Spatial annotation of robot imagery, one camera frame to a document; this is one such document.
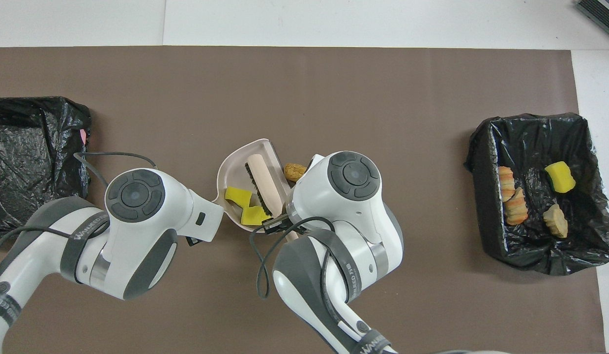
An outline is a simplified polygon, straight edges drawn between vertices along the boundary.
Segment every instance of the white tile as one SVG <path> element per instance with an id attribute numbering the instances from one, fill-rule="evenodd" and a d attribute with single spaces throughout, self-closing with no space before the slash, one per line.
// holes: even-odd
<path id="1" fill-rule="evenodd" d="M 165 0 L 0 0 L 0 47 L 160 45 Z"/>
<path id="2" fill-rule="evenodd" d="M 609 50 L 574 50 L 572 58 L 579 112 L 589 121 L 609 199 Z M 609 264 L 597 268 L 597 279 L 609 352 Z"/>
<path id="3" fill-rule="evenodd" d="M 167 0 L 165 45 L 609 49 L 573 0 Z"/>

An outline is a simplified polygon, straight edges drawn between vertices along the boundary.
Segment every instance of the white robotic arm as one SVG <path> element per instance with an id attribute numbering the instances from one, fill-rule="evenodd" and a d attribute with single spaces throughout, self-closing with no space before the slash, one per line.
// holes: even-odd
<path id="1" fill-rule="evenodd" d="M 0 264 L 0 353 L 8 328 L 44 276 L 61 273 L 124 300 L 151 289 L 174 256 L 177 235 L 211 241 L 221 206 L 170 175 L 140 168 L 106 190 L 106 211 L 68 197 L 42 206 Z"/>
<path id="2" fill-rule="evenodd" d="M 280 249 L 273 267 L 280 297 L 339 354 L 396 353 L 379 332 L 347 303 L 398 267 L 403 234 L 381 198 L 376 165 L 356 152 L 336 152 L 314 159 L 286 203 L 306 237 Z"/>

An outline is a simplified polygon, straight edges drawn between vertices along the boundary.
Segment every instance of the brown mat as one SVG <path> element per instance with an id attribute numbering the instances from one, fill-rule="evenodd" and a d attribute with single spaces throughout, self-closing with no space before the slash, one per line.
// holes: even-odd
<path id="1" fill-rule="evenodd" d="M 0 96 L 90 107 L 91 150 L 144 154 L 199 195 L 236 148 L 270 139 L 283 163 L 355 150 L 385 181 L 403 264 L 352 306 L 402 353 L 451 348 L 602 352 L 596 271 L 522 272 L 484 255 L 470 133 L 488 117 L 577 112 L 566 51 L 257 47 L 0 49 Z M 113 177 L 143 166 L 96 159 Z M 96 181 L 91 200 L 101 205 Z M 261 242 L 267 249 L 270 242 Z M 329 353 L 279 299 L 227 217 L 181 247 L 151 292 L 122 302 L 50 276 L 8 333 L 15 353 Z"/>

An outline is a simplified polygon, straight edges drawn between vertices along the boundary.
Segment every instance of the yellow sponge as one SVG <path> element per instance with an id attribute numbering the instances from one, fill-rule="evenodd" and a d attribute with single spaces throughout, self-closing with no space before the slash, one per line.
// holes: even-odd
<path id="1" fill-rule="evenodd" d="M 226 188 L 226 200 L 232 200 L 237 206 L 245 209 L 250 206 L 250 200 L 252 199 L 252 192 L 249 190 L 242 190 L 239 188 L 228 187 Z"/>
<path id="2" fill-rule="evenodd" d="M 571 175 L 569 165 L 564 161 L 550 164 L 545 167 L 545 171 L 549 173 L 551 177 L 551 183 L 553 184 L 553 190 L 558 193 L 567 193 L 576 186 L 576 180 Z"/>
<path id="3" fill-rule="evenodd" d="M 243 208 L 241 214 L 241 224 L 243 225 L 259 226 L 267 219 L 271 219 L 271 217 L 264 212 L 262 206 Z"/>

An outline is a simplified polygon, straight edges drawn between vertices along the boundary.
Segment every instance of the black bin liner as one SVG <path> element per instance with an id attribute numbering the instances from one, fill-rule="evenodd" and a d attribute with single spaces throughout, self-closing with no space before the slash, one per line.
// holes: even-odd
<path id="1" fill-rule="evenodd" d="M 23 226 L 42 204 L 88 191 L 73 157 L 90 136 L 88 108 L 64 97 L 0 98 L 0 235 Z"/>
<path id="2" fill-rule="evenodd" d="M 576 186 L 556 193 L 544 168 L 569 165 Z M 464 164 L 472 172 L 477 219 L 484 251 L 521 270 L 569 275 L 609 262 L 608 199 L 597 167 L 588 122 L 577 114 L 524 114 L 486 119 L 470 137 Z M 529 218 L 504 222 L 498 166 L 512 169 L 524 190 Z M 558 203 L 569 222 L 569 235 L 550 234 L 543 212 Z"/>

